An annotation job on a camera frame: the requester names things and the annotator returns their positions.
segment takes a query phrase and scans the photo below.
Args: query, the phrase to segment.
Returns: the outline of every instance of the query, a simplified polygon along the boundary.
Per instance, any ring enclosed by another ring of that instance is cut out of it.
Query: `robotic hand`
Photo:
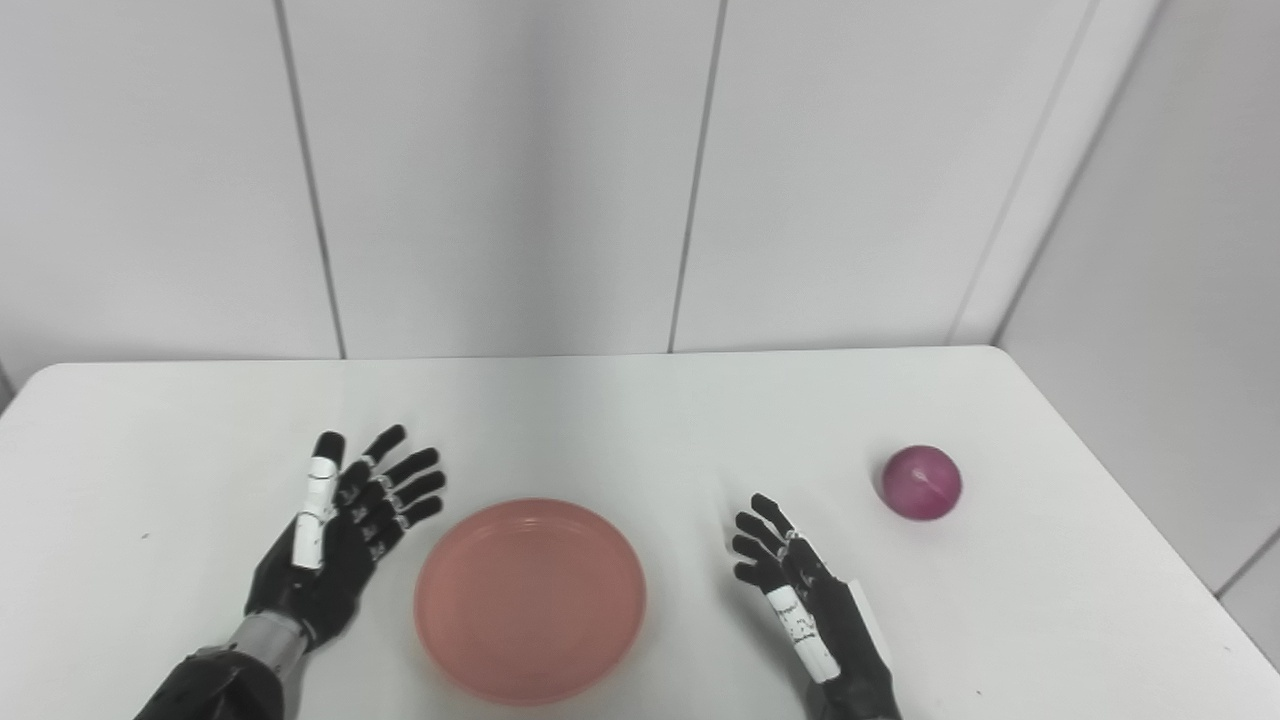
[[[239,629],[174,667],[137,720],[284,716],[282,679],[346,629],[378,561],[413,524],[440,511],[431,493],[444,487],[444,473],[424,473],[439,461],[435,448],[374,475],[403,439],[403,427],[389,428],[339,477],[344,439],[320,436],[302,511],[259,562]]]
[[[901,720],[893,682],[849,585],[836,579],[778,505],[751,496],[739,512],[733,551],[751,560],[733,575],[769,600],[805,669],[838,720]],[[764,520],[777,530],[771,530]]]

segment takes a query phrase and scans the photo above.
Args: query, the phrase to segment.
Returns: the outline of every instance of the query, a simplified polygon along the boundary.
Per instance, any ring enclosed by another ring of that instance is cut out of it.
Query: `white finger segment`
[[[338,487],[338,465],[328,457],[312,457],[307,474],[307,496],[293,520],[293,564],[319,570],[324,564],[324,524],[333,515],[333,492]]]
[[[771,591],[764,597],[773,606],[782,626],[791,637],[791,644],[804,662],[804,669],[815,683],[826,683],[840,675],[840,664],[831,656],[827,643],[818,635],[818,625],[813,621],[813,615],[800,605],[800,598],[791,585],[782,585]]]

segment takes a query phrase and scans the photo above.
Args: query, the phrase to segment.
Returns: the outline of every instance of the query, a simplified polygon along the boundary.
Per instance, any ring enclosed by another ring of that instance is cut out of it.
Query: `red onion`
[[[911,520],[937,520],[960,500],[960,469],[936,447],[905,447],[884,464],[879,491],[893,512]]]

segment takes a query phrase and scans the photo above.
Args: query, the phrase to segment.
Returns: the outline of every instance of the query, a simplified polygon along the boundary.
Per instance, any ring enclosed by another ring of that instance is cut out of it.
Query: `panel seam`
[[[1158,0],[1156,9],[1151,13],[1151,18],[1147,19],[1147,27],[1143,28],[1142,37],[1138,40],[1138,46],[1134,49],[1133,56],[1129,59],[1129,67],[1125,68],[1124,74],[1120,77],[1120,82],[1116,83],[1111,100],[1107,101],[1107,108],[1103,110],[1102,118],[1098,120],[1098,127],[1094,128],[1093,137],[1089,140],[1088,147],[1085,147],[1084,154],[1080,156],[1080,163],[1075,167],[1075,172],[1071,173],[1071,181],[1068,183],[1066,191],[1059,200],[1057,209],[1053,211],[1053,217],[1050,219],[1048,227],[1044,228],[1044,233],[1039,237],[1036,252],[1032,255],[1032,261],[1027,264],[1027,270],[1023,273],[1023,278],[1018,283],[1018,290],[1014,291],[1014,297],[1010,300],[1009,307],[1005,307],[1005,316],[996,327],[996,334],[991,341],[996,347],[1001,347],[1001,343],[1005,340],[1005,332],[1009,329],[1009,322],[1012,320],[1014,313],[1018,310],[1018,305],[1023,301],[1023,296],[1027,295],[1027,286],[1030,284],[1032,275],[1036,274],[1036,269],[1044,258],[1044,250],[1048,247],[1048,240],[1053,236],[1057,231],[1057,225],[1062,222],[1062,214],[1066,211],[1066,205],[1071,200],[1071,196],[1075,195],[1085,168],[1097,152],[1098,143],[1102,141],[1102,133],[1111,123],[1111,118],[1115,115],[1116,106],[1120,104],[1120,97],[1124,96],[1125,88],[1129,87],[1129,83],[1133,81],[1133,74],[1138,68],[1138,61],[1142,59],[1143,53],[1146,53],[1147,46],[1151,44],[1151,36],[1155,32],[1156,24],[1164,14],[1166,5],[1167,0]]]
[[[18,392],[13,387],[13,380],[9,379],[9,372],[4,369],[4,364],[0,364],[0,391],[8,395],[10,401],[18,397]],[[0,402],[0,410],[4,410],[4,402]]]
[[[289,81],[289,100],[293,104],[293,122],[298,132],[298,145],[302,150],[302,170],[307,181],[307,199],[311,202],[311,220],[315,224],[316,243],[320,250],[320,265],[324,270],[325,292],[329,296],[329,316],[333,319],[333,333],[338,341],[338,356],[347,359],[347,340],[342,332],[342,316],[338,313],[338,292],[333,281],[333,263],[329,259],[329,241],[324,229],[324,215],[320,213],[320,191],[316,187],[315,165],[311,161],[311,142],[307,138],[307,124],[302,115],[302,91],[298,88],[298,69],[293,60],[293,42],[289,38],[289,20],[284,13],[284,0],[273,0],[275,20],[280,31],[280,50],[284,54],[284,72]]]
[[[680,305],[685,296],[685,272],[689,269],[689,247],[694,236],[694,214],[698,208],[698,184],[703,177],[703,152],[707,150],[707,128],[712,117],[712,96],[716,94],[716,73],[719,69],[721,40],[724,36],[724,14],[728,0],[721,0],[716,15],[716,36],[712,41],[712,61],[707,70],[707,94],[703,97],[703,119],[698,129],[698,151],[694,154],[694,181],[689,190],[689,214],[685,217],[685,238],[680,249],[680,270],[676,273],[676,299],[671,307],[671,334],[667,336],[667,354],[676,351],[676,328],[680,324]]]
[[[996,246],[996,238],[1000,237],[1000,231],[1005,228],[1005,220],[1009,218],[1009,210],[1014,206],[1014,199],[1018,197],[1018,190],[1021,187],[1023,179],[1027,177],[1027,169],[1032,164],[1036,149],[1044,137],[1044,128],[1048,127],[1048,120],[1053,117],[1053,110],[1057,108],[1057,100],[1062,94],[1062,87],[1066,85],[1066,78],[1071,74],[1071,68],[1075,67],[1075,59],[1079,56],[1080,46],[1084,45],[1084,37],[1093,26],[1093,18],[1097,14],[1098,3],[1100,0],[1092,0],[1092,3],[1089,3],[1089,6],[1084,12],[1084,17],[1080,18],[1080,24],[1075,28],[1075,37],[1071,38],[1071,45],[1068,47],[1066,56],[1062,59],[1062,67],[1059,68],[1057,77],[1053,78],[1053,87],[1050,90],[1048,99],[1044,101],[1044,108],[1041,109],[1041,115],[1036,120],[1036,128],[1032,131],[1030,141],[1027,143],[1027,149],[1023,151],[1023,158],[1018,163],[1018,169],[1014,172],[1014,182],[1010,184],[1009,192],[1005,195],[1005,201],[1000,205],[1000,213],[996,215],[996,223],[992,225],[991,233],[987,236],[987,242],[982,246],[982,252],[978,255],[978,264],[973,270],[973,275],[969,277],[969,284],[965,287],[964,295],[960,297],[960,306],[956,309],[955,318],[951,320],[951,328],[947,331],[945,345],[951,345],[955,341],[956,332],[960,329],[960,319],[964,318],[965,310],[969,309],[969,302],[973,300],[973,293],[978,288],[978,278],[982,277],[982,272],[987,266],[987,260],[991,259],[991,251]],[[995,340],[995,334],[993,329],[991,333],[992,340]]]
[[[1235,573],[1231,573],[1231,577],[1222,583],[1222,587],[1217,588],[1213,597],[1221,601],[1222,596],[1225,596],[1229,589],[1235,587],[1235,583],[1239,583],[1240,579],[1244,578],[1244,575],[1247,575],[1260,560],[1262,560],[1267,551],[1276,544],[1276,542],[1280,542],[1280,528],[1272,530],[1271,534],[1267,536],[1267,539],[1262,542],[1262,547],[1253,551],[1253,555],[1251,555]]]

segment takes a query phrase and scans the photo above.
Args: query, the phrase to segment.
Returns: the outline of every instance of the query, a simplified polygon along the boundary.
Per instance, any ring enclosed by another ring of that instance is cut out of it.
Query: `white wall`
[[[1166,5],[1002,338],[1215,589],[1280,527],[1276,37]]]
[[[1152,8],[1105,5],[730,3],[676,348],[989,341]]]
[[[289,0],[323,234],[271,3],[13,3],[0,363],[987,340],[1152,3]]]
[[[6,3],[0,361],[334,357],[271,3]]]
[[[717,0],[287,6],[349,356],[667,350]]]

